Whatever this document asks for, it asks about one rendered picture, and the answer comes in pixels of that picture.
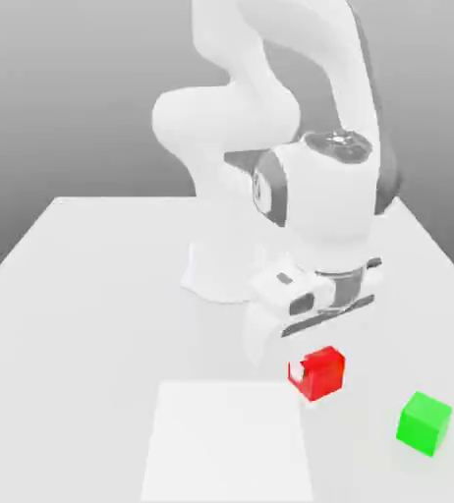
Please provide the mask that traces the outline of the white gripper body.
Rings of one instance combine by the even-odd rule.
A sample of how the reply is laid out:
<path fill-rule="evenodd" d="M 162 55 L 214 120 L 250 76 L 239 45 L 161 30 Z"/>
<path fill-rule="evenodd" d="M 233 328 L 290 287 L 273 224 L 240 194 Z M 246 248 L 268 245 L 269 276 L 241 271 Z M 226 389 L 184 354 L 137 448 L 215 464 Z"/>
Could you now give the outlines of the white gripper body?
<path fill-rule="evenodd" d="M 355 301 L 341 312 L 306 314 L 296 318 L 275 315 L 262 303 L 251 302 L 247 305 L 244 318 L 242 337 L 244 353 L 250 364 L 258 367 L 262 362 L 265 347 L 270 340 L 288 338 L 356 309 L 366 307 L 374 300 L 375 294 L 370 294 Z"/>

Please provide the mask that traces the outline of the small red cube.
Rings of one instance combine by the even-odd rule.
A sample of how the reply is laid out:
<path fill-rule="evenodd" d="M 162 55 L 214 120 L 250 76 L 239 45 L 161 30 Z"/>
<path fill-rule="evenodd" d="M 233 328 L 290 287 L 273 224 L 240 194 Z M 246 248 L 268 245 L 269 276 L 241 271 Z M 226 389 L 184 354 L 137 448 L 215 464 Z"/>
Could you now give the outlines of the small red cube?
<path fill-rule="evenodd" d="M 332 346 L 307 354 L 300 361 L 302 377 L 296 379 L 288 365 L 288 380 L 314 402 L 339 390 L 343 385 L 345 357 Z"/>

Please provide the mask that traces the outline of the small green cube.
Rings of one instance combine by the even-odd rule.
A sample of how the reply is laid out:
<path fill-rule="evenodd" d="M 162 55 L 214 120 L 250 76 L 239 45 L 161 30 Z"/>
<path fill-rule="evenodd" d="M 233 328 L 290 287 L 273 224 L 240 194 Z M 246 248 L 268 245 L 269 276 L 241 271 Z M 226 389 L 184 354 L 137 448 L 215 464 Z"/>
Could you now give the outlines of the small green cube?
<path fill-rule="evenodd" d="M 453 408 L 416 391 L 401 411 L 396 439 L 433 457 L 445 438 Z"/>

